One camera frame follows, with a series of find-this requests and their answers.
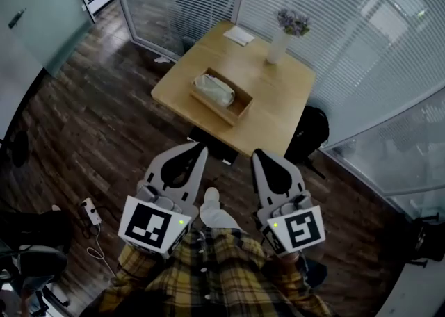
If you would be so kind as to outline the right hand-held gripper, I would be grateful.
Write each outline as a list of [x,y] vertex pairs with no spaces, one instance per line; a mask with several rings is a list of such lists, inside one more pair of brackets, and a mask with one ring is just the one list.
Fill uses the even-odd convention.
[[[260,232],[278,257],[297,253],[325,241],[321,208],[312,204],[299,169],[272,152],[254,150],[251,157]],[[270,197],[294,197],[271,205]]]

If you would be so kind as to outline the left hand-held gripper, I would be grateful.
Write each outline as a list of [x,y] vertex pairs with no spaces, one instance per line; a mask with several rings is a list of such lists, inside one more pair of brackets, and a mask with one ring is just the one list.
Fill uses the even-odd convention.
[[156,156],[136,195],[125,202],[118,236],[139,250],[170,258],[198,215],[194,201],[208,153],[205,145],[187,142]]

